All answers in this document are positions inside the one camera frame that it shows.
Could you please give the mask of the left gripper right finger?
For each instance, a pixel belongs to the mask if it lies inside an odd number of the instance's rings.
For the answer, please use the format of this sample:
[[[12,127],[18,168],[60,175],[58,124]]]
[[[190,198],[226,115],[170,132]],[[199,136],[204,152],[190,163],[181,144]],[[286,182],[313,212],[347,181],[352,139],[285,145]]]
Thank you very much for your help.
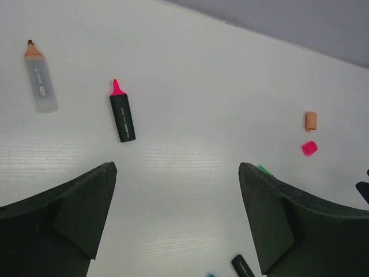
[[[250,163],[238,174],[263,275],[368,275],[368,211],[314,196]]]

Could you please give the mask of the pink pen cap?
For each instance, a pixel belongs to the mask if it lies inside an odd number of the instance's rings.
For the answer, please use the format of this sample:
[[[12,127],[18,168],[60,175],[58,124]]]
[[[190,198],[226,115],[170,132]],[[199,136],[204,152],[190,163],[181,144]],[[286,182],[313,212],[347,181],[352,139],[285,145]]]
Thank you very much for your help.
[[[301,149],[302,149],[302,153],[305,156],[310,157],[311,155],[313,155],[314,153],[317,152],[318,146],[317,146],[316,142],[309,141],[309,142],[306,142],[305,144],[303,144],[301,146]]]

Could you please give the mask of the orange pen cap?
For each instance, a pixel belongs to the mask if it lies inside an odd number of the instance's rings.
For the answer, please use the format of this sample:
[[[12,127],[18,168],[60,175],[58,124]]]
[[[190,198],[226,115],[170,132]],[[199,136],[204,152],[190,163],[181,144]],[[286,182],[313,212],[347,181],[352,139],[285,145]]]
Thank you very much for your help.
[[[317,113],[309,111],[305,117],[305,131],[311,132],[317,129]]]

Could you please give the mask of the clear marker orange tip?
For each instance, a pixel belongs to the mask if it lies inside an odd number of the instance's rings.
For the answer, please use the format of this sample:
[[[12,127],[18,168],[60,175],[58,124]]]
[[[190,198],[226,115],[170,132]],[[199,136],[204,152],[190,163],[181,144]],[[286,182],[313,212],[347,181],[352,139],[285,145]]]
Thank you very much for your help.
[[[39,113],[53,113],[58,109],[47,62],[32,40],[28,40],[25,64]]]

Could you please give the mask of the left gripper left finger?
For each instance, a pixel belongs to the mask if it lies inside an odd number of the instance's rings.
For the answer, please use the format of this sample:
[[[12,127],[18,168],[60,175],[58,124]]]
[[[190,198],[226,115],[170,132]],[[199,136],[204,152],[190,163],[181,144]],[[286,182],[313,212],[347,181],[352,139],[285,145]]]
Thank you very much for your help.
[[[86,276],[115,190],[114,162],[1,207],[1,276]]]

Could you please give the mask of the black highlighter green cap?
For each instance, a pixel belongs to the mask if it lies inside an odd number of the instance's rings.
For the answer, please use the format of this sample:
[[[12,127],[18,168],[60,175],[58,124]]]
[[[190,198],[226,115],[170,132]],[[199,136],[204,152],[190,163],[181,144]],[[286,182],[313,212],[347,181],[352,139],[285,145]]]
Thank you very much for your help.
[[[258,169],[260,169],[261,171],[267,173],[268,175],[273,177],[273,174],[271,172],[269,172],[266,168],[264,168],[263,166],[259,165]]]

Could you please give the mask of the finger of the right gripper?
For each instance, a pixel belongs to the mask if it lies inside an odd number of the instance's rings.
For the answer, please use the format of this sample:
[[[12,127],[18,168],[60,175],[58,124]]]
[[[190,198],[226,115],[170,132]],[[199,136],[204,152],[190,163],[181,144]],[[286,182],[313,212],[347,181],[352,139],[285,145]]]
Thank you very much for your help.
[[[361,194],[361,196],[365,199],[367,204],[369,204],[369,183],[360,181],[355,185],[358,192]]]

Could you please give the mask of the black highlighter pink tip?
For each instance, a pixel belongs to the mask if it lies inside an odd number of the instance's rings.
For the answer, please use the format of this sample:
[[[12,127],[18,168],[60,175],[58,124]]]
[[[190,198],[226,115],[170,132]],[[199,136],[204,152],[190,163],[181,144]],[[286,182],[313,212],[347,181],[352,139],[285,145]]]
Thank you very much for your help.
[[[113,79],[112,86],[109,99],[120,142],[133,141],[136,137],[128,95],[121,90],[117,79]]]

